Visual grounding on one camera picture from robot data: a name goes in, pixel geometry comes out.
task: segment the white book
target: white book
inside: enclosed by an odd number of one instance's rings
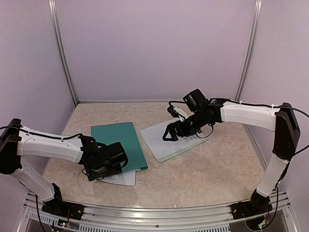
[[[159,162],[175,157],[208,140],[208,138],[201,139],[193,135],[183,138],[178,137],[179,140],[175,142],[163,141],[162,137],[167,125],[177,120],[178,119],[172,119],[140,131],[143,140]]]

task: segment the white paper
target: white paper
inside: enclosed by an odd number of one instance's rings
[[[136,177],[136,171],[132,171],[132,172],[127,172],[127,173],[121,173],[118,175],[108,176],[100,181],[110,183],[110,184],[116,184],[116,185],[134,186],[135,177]]]
[[[172,119],[140,131],[143,140],[159,162],[179,155],[180,153],[183,153],[207,140],[207,138],[200,139],[196,135],[193,135],[183,138],[179,137],[179,140],[175,142],[163,141],[162,136],[167,125],[176,120],[177,119]]]

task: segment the green folder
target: green folder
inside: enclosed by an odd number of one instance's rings
[[[91,136],[97,142],[106,145],[120,142],[128,157],[128,164],[122,171],[140,171],[148,169],[143,151],[132,122],[107,124],[91,127]]]

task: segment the lavender wall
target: lavender wall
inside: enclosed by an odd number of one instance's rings
[[[289,102],[309,112],[309,2],[263,1],[261,21],[242,100]],[[296,114],[301,129],[298,148],[309,143],[309,119]],[[251,127],[269,161],[274,134]],[[302,232],[309,228],[309,150],[293,159],[282,187],[286,188]]]
[[[73,111],[52,30],[48,1],[0,2],[0,126],[14,117],[31,128],[60,133]],[[30,158],[43,172],[46,159]],[[0,231],[11,232],[27,195],[0,174]]]
[[[254,0],[57,0],[81,101],[235,97]]]

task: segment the beige countertop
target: beige countertop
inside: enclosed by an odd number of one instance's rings
[[[240,124],[218,123],[208,141],[163,163],[156,161],[139,130],[171,119],[167,107],[167,103],[79,104],[64,130],[64,135],[91,135],[91,126],[132,121],[148,163],[148,170],[137,172],[135,186],[89,182],[82,165],[60,159],[50,159],[44,178],[60,187],[64,200],[105,206],[174,208],[250,198],[263,171]]]

